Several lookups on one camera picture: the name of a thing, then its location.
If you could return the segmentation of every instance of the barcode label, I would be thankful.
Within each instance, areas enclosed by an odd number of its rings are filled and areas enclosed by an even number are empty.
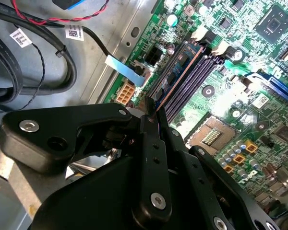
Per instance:
[[[267,98],[263,93],[261,93],[255,101],[253,101],[252,105],[254,105],[256,108],[261,109],[267,102],[269,98]]]
[[[32,41],[28,38],[27,35],[19,28],[12,34],[10,34],[10,37],[17,42],[17,44],[21,47],[24,48],[30,44],[32,44]]]
[[[66,38],[84,41],[83,28],[80,25],[66,25],[65,34]]]

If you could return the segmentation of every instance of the red and black wire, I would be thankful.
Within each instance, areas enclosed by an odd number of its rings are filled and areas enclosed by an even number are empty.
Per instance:
[[[41,21],[35,21],[35,20],[32,20],[32,19],[29,19],[27,18],[18,8],[17,6],[17,3],[16,3],[16,0],[12,0],[12,4],[13,4],[13,7],[15,8],[15,11],[17,13],[17,15],[23,19],[23,20],[26,20],[28,22],[31,22],[35,25],[44,25],[46,24],[47,22],[61,22],[61,23],[68,23],[68,22],[80,22],[80,21],[84,21],[84,20],[89,20],[93,17],[96,17],[98,16],[100,13],[102,13],[103,11],[105,11],[105,9],[107,8],[108,6],[108,3],[109,3],[110,0],[106,0],[105,4],[102,5],[102,7],[100,8],[100,10],[98,10],[97,12],[93,13],[92,15],[88,15],[88,16],[85,16],[83,18],[73,18],[73,19],[64,19],[64,18],[49,18],[49,19],[46,19],[46,20],[41,20]]]

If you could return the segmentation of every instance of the motherboard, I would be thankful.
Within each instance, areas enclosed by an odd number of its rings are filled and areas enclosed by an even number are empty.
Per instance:
[[[105,103],[164,106],[261,207],[288,195],[288,0],[159,0]]]

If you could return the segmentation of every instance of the silver screw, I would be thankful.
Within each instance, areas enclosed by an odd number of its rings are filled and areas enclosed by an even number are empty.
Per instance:
[[[176,130],[173,130],[172,133],[177,137],[179,136],[179,133]]]
[[[150,196],[150,201],[152,202],[153,206],[163,210],[166,207],[166,202],[164,197],[159,193],[153,193]]]
[[[120,114],[123,114],[123,115],[126,115],[126,112],[123,111],[122,109],[119,110],[119,113],[120,113]]]
[[[237,50],[234,54],[234,60],[239,61],[242,57],[243,57],[243,53],[241,52],[241,50]]]
[[[202,155],[205,155],[205,152],[202,149],[198,149],[198,152]]]
[[[213,222],[218,230],[227,230],[227,226],[219,217],[214,217]]]
[[[274,226],[272,224],[270,224],[269,222],[266,223],[267,227],[269,228],[269,230],[276,230],[274,228]]]
[[[34,133],[34,132],[37,132],[39,130],[39,125],[36,121],[24,120],[24,121],[20,122],[19,128],[24,132]]]

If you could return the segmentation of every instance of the blue slot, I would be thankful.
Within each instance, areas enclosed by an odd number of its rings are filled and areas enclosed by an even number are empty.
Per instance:
[[[262,77],[264,77],[266,80],[269,81],[269,83],[266,83],[266,85],[272,89],[274,92],[276,92],[279,96],[284,98],[288,101],[288,87],[281,83],[279,80],[277,80],[272,75],[261,73]]]

